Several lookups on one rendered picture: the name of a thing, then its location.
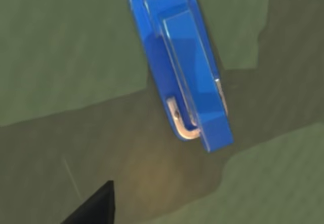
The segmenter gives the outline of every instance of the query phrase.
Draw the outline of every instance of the white line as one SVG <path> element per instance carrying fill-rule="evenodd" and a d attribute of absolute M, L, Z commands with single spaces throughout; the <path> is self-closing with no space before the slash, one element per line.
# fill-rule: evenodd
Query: white line
<path fill-rule="evenodd" d="M 71 179 L 71 182 L 72 182 L 72 184 L 73 184 L 73 187 L 74 187 L 74 189 L 75 189 L 75 191 L 76 191 L 77 196 L 79 197 L 80 200 L 82 200 L 82 197 L 81 197 L 80 191 L 79 191 L 79 189 L 78 189 L 78 187 L 77 187 L 77 185 L 76 185 L 76 183 L 75 183 L 74 177 L 73 177 L 73 175 L 72 175 L 72 173 L 71 173 L 70 167 L 69 167 L 69 165 L 67 164 L 67 161 L 66 161 L 65 157 L 62 157 L 62 161 L 63 161 L 63 164 L 64 164 L 64 166 L 65 166 L 65 169 L 66 169 L 67 173 L 69 174 L 69 177 L 70 177 L 70 179 Z"/>

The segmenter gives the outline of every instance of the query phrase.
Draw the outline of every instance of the blue stapler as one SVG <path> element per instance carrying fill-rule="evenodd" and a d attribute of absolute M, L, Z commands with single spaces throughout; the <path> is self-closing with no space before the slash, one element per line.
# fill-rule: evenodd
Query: blue stapler
<path fill-rule="evenodd" d="M 197 0 L 129 0 L 175 134 L 208 152 L 233 142 L 215 59 Z"/>

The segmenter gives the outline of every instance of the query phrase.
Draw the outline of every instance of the black object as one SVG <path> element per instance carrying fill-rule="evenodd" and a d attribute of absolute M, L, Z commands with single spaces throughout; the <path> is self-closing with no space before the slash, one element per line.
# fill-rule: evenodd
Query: black object
<path fill-rule="evenodd" d="M 80 205 L 62 224 L 113 224 L 114 217 L 114 183 L 108 181 Z"/>

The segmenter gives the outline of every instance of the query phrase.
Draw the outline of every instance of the blue plastic cover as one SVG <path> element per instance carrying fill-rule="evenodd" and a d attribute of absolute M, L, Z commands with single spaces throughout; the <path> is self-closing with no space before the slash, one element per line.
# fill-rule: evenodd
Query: blue plastic cover
<path fill-rule="evenodd" d="M 166 103 L 171 96 L 176 98 L 185 126 L 199 127 L 207 151 L 231 144 L 232 134 L 215 83 L 219 74 L 197 1 L 130 0 L 130 5 L 174 132 L 183 139 Z"/>

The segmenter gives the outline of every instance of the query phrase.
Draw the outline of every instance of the stapler handle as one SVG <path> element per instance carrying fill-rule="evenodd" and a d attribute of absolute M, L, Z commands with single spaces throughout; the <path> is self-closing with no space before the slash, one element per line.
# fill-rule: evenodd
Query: stapler handle
<path fill-rule="evenodd" d="M 183 123 L 177 101 L 175 97 L 170 97 L 167 99 L 167 105 L 170 110 L 170 113 L 172 115 L 172 119 L 174 121 L 174 124 L 176 126 L 176 129 L 181 137 L 185 139 L 196 139 L 200 136 L 200 130 L 198 128 L 195 128 L 193 130 L 188 130 L 186 126 Z"/>

